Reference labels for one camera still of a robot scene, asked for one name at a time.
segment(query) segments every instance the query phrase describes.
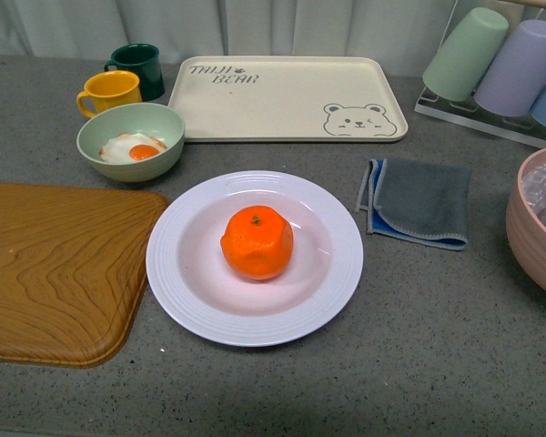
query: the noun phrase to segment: mug handle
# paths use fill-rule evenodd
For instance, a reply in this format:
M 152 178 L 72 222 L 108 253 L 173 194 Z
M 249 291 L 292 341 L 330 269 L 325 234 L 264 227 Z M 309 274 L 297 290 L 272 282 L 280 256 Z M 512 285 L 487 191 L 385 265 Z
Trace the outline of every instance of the mug handle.
M 78 106 L 79 110 L 85 116 L 87 116 L 89 118 L 93 118 L 94 116 L 96 116 L 96 113 L 92 112 L 92 111 L 90 111 L 89 109 L 86 108 L 85 103 L 83 102 L 83 100 L 85 98 L 89 98 L 89 94 L 86 93 L 85 91 L 81 91 L 79 94 L 77 94 L 76 95 L 76 105 Z
M 111 66 L 115 66 L 117 68 L 117 64 L 114 61 L 107 61 L 103 69 L 109 71 L 109 67 Z

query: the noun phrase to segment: white plate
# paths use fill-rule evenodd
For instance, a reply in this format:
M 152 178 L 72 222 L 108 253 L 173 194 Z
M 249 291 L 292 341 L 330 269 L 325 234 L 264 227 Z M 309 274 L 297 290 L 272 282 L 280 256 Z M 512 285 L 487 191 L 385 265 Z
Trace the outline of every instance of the white plate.
M 225 262 L 220 237 L 241 208 L 276 209 L 294 231 L 288 268 L 253 281 Z M 325 189 L 272 171 L 212 178 L 177 198 L 147 246 L 147 277 L 162 308 L 184 328 L 235 346 L 268 346 L 320 328 L 348 303 L 363 263 L 358 227 Z

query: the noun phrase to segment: egg white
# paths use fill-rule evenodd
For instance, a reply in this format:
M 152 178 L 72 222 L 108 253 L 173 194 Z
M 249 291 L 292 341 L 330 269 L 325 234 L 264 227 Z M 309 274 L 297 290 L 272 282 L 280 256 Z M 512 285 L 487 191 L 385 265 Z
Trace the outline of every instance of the egg white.
M 150 138 L 140 133 L 125 133 L 120 134 L 117 137 L 111 138 L 109 141 L 107 141 L 107 144 L 101 147 L 99 156 L 105 162 L 111 164 L 128 164 L 130 162 L 137 162 L 137 160 L 132 159 L 129 156 L 129 150 L 139 144 L 152 146 L 156 148 L 159 153 L 162 153 L 164 150 L 166 150 L 166 146 L 164 145 L 164 143 L 155 138 Z

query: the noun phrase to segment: bowl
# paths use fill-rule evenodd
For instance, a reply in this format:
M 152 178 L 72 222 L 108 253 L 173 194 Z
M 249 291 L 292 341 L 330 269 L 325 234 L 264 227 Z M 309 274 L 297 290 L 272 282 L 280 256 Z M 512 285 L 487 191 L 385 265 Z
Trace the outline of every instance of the bowl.
M 546 164 L 546 148 L 530 155 L 520 166 L 506 211 L 506 233 L 511 250 L 523 270 L 546 290 L 546 227 L 524 197 L 522 178 Z
M 162 141 L 167 150 L 128 164 L 111 164 L 99 156 L 101 147 L 117 135 L 142 133 Z M 131 103 L 112 107 L 87 121 L 79 130 L 76 146 L 87 162 L 102 175 L 121 182 L 142 182 L 171 169 L 182 154 L 184 120 L 171 107 L 157 103 Z

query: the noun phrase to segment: purple cup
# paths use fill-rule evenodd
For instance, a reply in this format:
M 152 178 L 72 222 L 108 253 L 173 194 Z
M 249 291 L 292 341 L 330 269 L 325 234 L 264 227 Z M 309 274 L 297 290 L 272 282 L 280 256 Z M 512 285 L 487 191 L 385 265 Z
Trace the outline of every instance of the purple cup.
M 546 21 L 522 21 L 475 92 L 477 104 L 505 117 L 528 114 L 546 83 Z

